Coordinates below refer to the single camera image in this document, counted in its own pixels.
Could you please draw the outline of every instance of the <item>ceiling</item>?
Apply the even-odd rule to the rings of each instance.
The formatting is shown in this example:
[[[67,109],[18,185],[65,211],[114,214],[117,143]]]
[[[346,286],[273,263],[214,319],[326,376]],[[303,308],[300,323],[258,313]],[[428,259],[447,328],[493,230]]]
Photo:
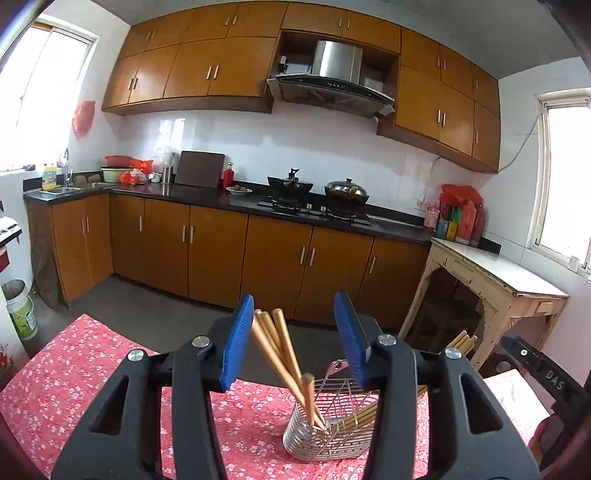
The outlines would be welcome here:
[[[94,0],[131,25],[219,0]],[[496,78],[579,56],[537,0],[313,0],[396,21],[464,54]]]

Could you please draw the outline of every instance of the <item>tablecloth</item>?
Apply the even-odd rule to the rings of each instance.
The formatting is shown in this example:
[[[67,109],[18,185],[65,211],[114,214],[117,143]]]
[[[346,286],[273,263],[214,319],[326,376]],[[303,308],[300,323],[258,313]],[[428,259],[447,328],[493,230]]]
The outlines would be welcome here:
[[[46,475],[74,426],[135,342],[82,315],[38,353],[0,393],[0,412],[23,449]],[[525,442],[548,416],[516,371],[486,382],[505,407]],[[226,394],[212,394],[212,409],[230,480],[359,480],[366,455],[352,460],[301,463],[283,448],[293,409],[291,394],[237,380]],[[163,473],[174,478],[171,392],[161,407]],[[427,473],[428,396],[417,401],[415,478]]]

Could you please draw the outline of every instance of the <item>screw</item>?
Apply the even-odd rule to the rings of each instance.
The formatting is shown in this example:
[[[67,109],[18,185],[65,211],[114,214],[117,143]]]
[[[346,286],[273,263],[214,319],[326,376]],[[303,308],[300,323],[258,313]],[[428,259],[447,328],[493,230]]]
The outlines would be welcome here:
[[[457,348],[449,346],[445,349],[445,356],[451,358],[452,360],[456,360],[462,357],[462,352]]]
[[[144,351],[136,348],[127,354],[127,360],[130,362],[139,362],[144,357]]]
[[[382,333],[381,335],[378,335],[378,342],[380,345],[384,346],[396,345],[396,337],[389,333]]]
[[[198,337],[195,337],[191,343],[197,348],[203,348],[204,346],[209,345],[209,338],[205,335],[199,335]]]

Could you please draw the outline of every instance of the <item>metal chopstick basket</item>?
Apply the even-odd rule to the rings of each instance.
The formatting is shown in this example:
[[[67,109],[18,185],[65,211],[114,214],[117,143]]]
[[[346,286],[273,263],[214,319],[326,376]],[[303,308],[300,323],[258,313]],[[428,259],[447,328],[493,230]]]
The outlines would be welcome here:
[[[378,399],[377,392],[362,391],[352,378],[332,378],[347,368],[347,360],[330,364],[322,380],[314,384],[314,399],[324,417],[326,430],[311,426],[304,407],[295,402],[283,434],[283,446],[295,459],[303,462],[356,458],[369,449],[374,419],[362,417],[363,409]]]

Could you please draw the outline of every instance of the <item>white bucket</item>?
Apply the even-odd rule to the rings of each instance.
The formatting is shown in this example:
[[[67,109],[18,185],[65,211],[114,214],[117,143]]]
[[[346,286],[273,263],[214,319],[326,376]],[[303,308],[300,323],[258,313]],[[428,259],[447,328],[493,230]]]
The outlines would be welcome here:
[[[21,340],[30,340],[37,334],[33,300],[22,280],[11,280],[2,285],[8,313]]]

